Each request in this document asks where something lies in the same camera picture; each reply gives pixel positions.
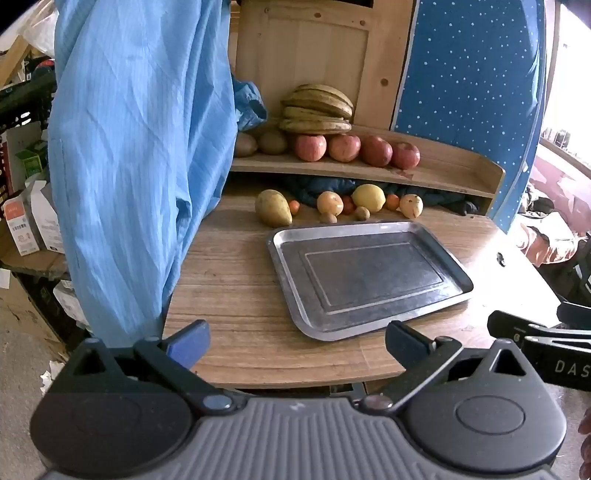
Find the person's hand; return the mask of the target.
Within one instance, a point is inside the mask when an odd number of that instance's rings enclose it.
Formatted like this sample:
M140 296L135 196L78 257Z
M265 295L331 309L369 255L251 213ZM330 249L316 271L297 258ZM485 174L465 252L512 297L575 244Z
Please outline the person's hand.
M578 426L578 433L585 439L581 445L580 453L582 464L579 469L579 478L588 480L591 478L591 409L588 408Z

